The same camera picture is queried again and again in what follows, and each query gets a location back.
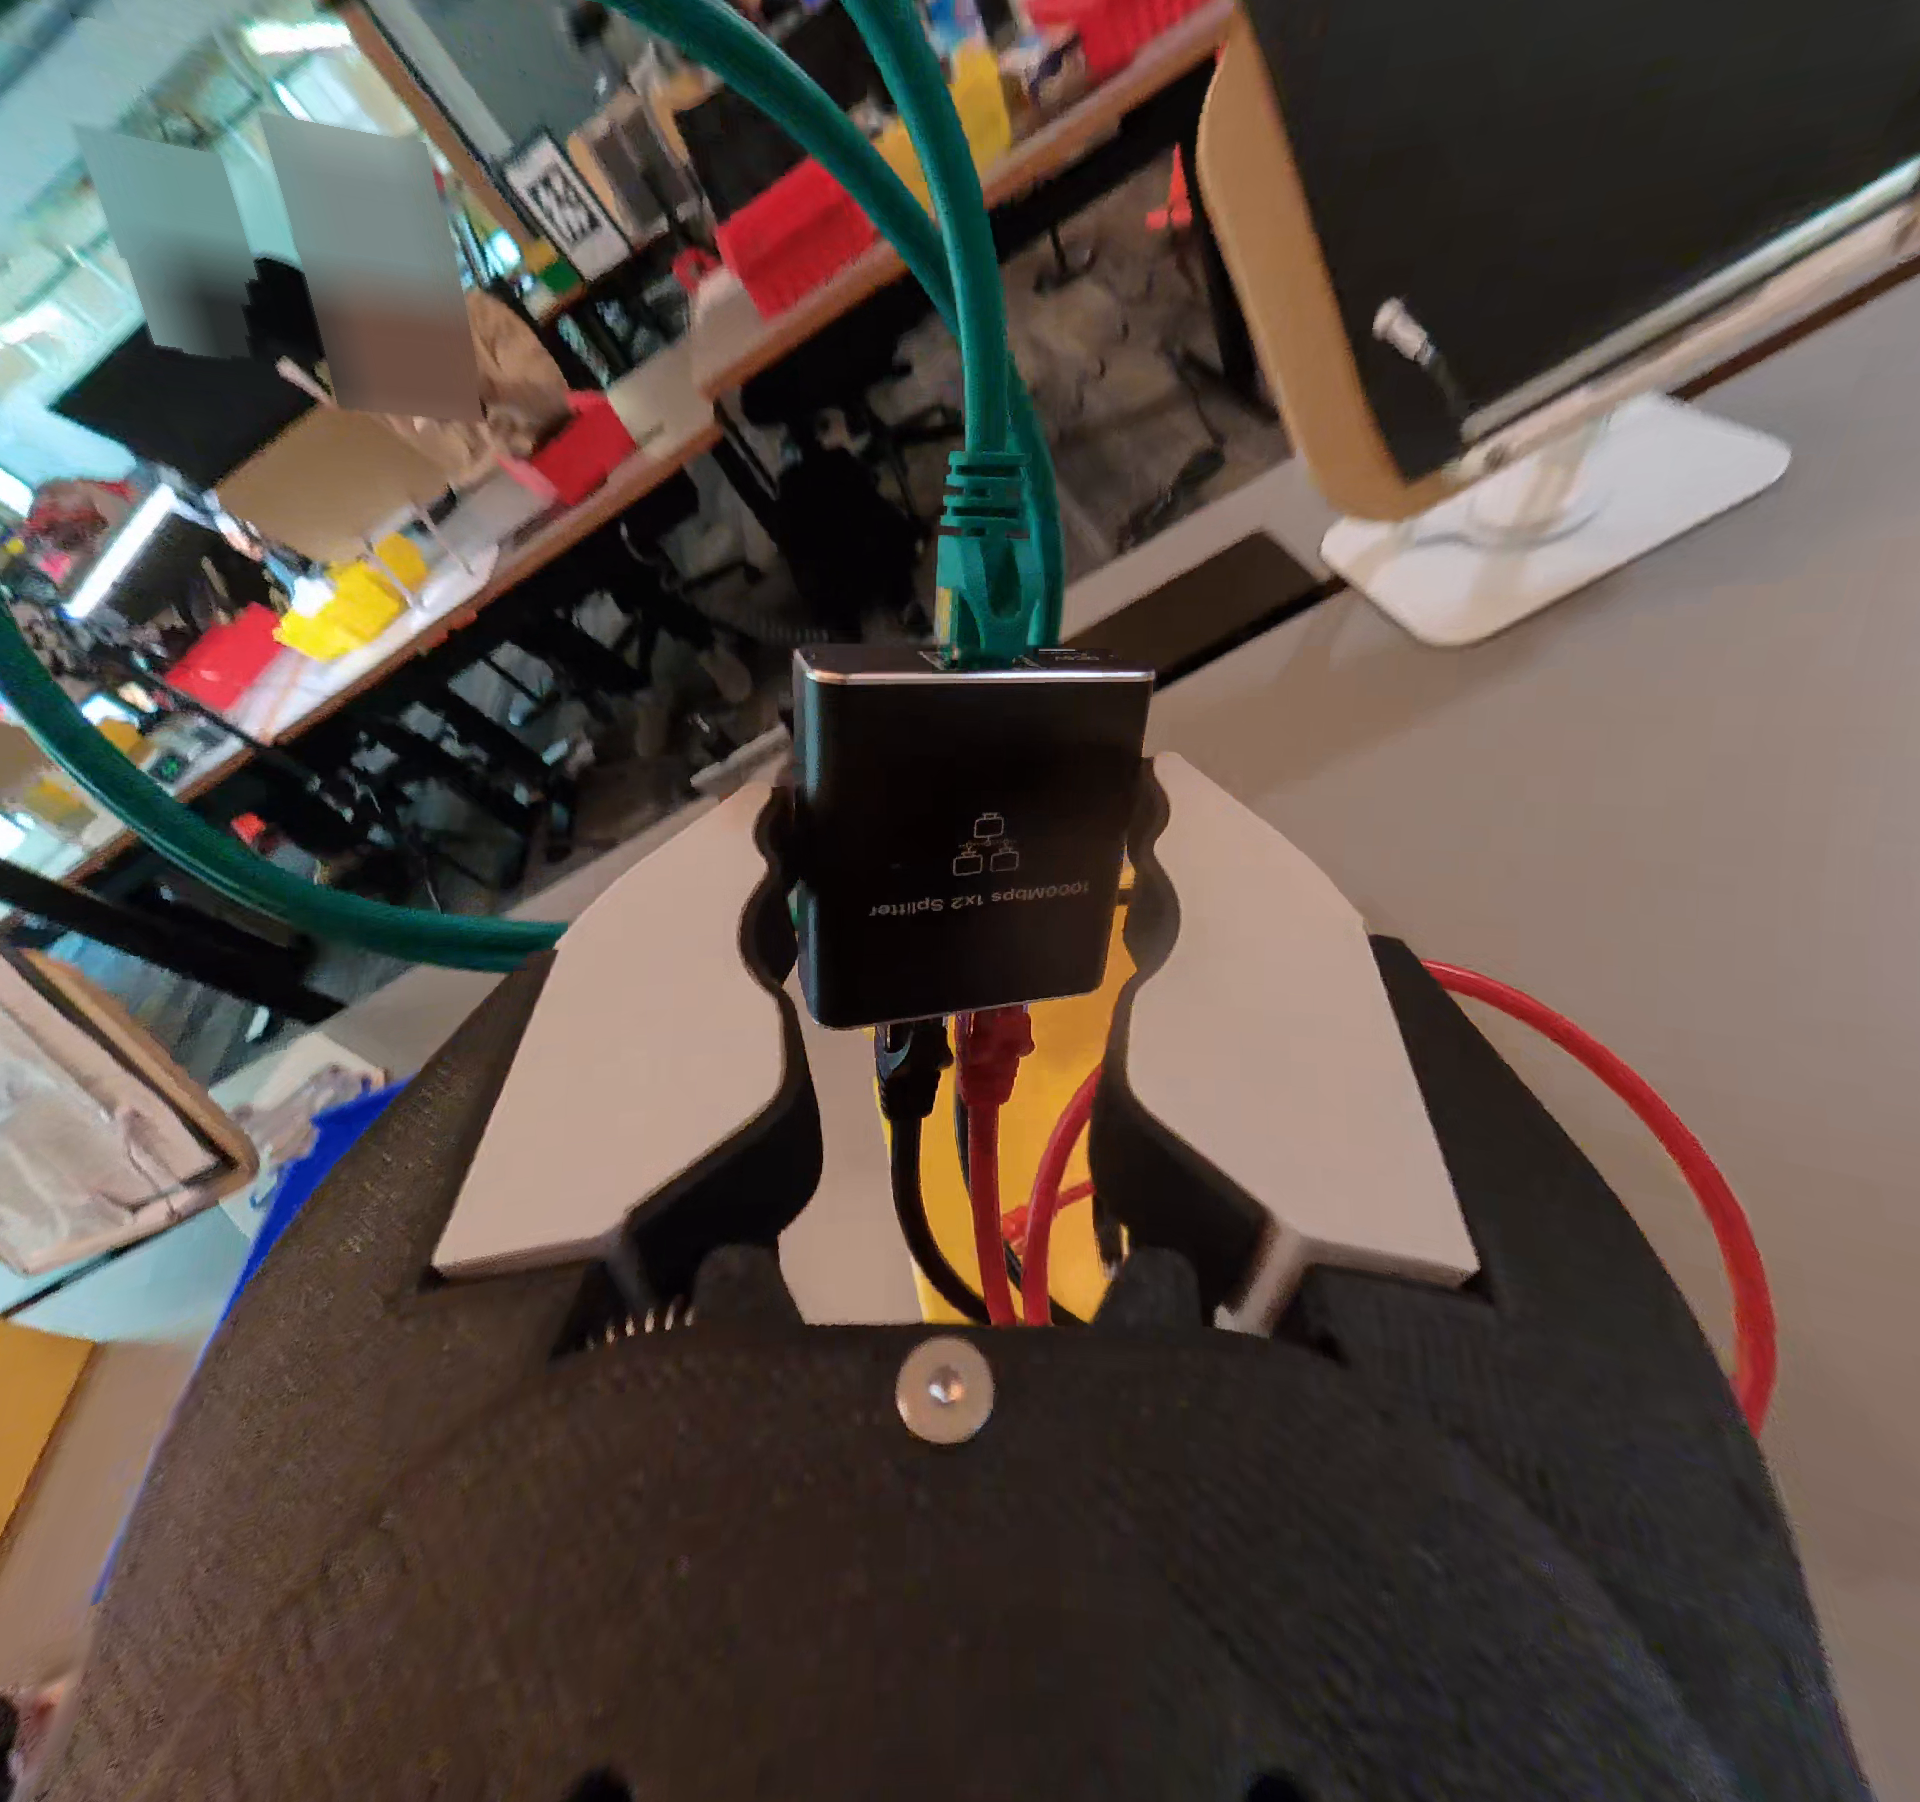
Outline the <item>grey desk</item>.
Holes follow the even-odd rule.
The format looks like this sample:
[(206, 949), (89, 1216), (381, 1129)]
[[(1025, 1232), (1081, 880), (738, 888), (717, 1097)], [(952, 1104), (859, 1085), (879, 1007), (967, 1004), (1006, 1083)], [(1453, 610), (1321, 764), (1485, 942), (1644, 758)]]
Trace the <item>grey desk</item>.
[(432, 1282), (547, 986), (295, 1216), (125, 1531), (48, 1798), (1914, 1798), (1917, 287), (1711, 393), (1786, 479), (1435, 652), (1353, 595), (1155, 745), (1385, 949), (1485, 1273), (1276, 1338), (726, 1264)]

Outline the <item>black network adapter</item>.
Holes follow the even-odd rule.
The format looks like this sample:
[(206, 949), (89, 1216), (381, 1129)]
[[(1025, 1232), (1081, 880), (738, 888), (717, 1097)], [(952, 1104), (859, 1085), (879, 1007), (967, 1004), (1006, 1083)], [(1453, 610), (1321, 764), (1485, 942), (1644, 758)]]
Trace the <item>black network adapter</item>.
[(1158, 673), (1084, 648), (794, 657), (788, 865), (827, 1028), (1104, 983)]

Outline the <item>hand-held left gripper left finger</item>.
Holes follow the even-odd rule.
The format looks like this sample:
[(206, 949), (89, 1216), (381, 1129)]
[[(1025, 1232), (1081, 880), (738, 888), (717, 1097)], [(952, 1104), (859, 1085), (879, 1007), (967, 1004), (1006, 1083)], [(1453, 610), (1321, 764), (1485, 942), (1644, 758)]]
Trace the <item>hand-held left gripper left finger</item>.
[(800, 1036), (778, 810), (775, 780), (706, 803), (569, 922), (437, 1244), (441, 1277), (601, 1256), (775, 1109)]

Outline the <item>long wooden workbench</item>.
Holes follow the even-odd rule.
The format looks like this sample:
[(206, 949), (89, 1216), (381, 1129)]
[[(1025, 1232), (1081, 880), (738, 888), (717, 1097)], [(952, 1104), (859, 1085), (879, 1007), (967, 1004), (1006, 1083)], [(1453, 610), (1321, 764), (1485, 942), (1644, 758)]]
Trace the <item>long wooden workbench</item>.
[[(1006, 252), (1054, 217), (1084, 212), (1197, 127), (1231, 12), (1236, 0), (1209, 0), (996, 158), (984, 173), (984, 203)], [(370, 719), (358, 701), (377, 686), (441, 652), (458, 633), (504, 607), (508, 595), (578, 542), (596, 542), (630, 507), (645, 518), (663, 518), (659, 490), (678, 487), (690, 466), (735, 440), (723, 421), (729, 406), (705, 397), (706, 387), (723, 397), (751, 387), (802, 349), (847, 331), (859, 311), (905, 281), (899, 252), (869, 248), (775, 319), (762, 317), (735, 276), (702, 287), (693, 333), (608, 391), (608, 406), (630, 425), (636, 451), (616, 461), (593, 491), (574, 507), (537, 507), (534, 491), (498, 470), (450, 518), (458, 549), (478, 554), (475, 573), (447, 557), (447, 573), (432, 578), (417, 606), (335, 663), (311, 663), (282, 648), (240, 698), (240, 707), (262, 722), (222, 736), (165, 791), (183, 804), (206, 804), (223, 780), (294, 758), (314, 733), (358, 733)], [(247, 733), (262, 733), (262, 745), (247, 748)]]

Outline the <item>computer monitor on stand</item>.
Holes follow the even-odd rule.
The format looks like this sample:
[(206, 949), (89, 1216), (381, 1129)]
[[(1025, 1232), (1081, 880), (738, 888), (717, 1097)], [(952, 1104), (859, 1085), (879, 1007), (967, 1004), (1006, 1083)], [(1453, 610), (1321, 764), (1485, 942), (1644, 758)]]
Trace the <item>computer monitor on stand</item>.
[(1917, 0), (1237, 0), (1200, 182), (1337, 512), (1695, 319), (1917, 158)]

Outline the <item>small marker tag board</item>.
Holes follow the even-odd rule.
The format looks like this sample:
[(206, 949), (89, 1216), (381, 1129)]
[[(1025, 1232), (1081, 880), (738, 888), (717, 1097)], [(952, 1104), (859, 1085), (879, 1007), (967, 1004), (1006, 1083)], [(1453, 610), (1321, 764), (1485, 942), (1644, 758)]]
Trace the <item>small marker tag board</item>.
[(551, 130), (522, 138), (498, 169), (511, 196), (581, 281), (604, 281), (630, 261), (633, 242)]

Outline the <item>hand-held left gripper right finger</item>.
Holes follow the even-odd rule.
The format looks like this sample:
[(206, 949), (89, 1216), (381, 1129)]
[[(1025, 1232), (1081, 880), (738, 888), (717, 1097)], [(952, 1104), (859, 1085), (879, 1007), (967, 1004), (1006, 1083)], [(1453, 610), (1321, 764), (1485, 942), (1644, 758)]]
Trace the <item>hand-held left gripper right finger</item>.
[(1155, 754), (1091, 1106), (1091, 1183), (1128, 1253), (1200, 1292), (1319, 1268), (1464, 1289), (1461, 1212), (1370, 927), (1295, 842), (1188, 758)]

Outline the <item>dark framed clear panel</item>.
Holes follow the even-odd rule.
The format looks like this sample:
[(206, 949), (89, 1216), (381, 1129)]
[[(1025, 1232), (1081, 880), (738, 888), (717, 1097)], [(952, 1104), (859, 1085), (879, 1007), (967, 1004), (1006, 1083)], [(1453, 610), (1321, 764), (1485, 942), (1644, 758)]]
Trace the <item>dark framed clear panel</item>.
[(48, 1277), (255, 1183), (255, 1138), (83, 971), (4, 952), (4, 1268)]

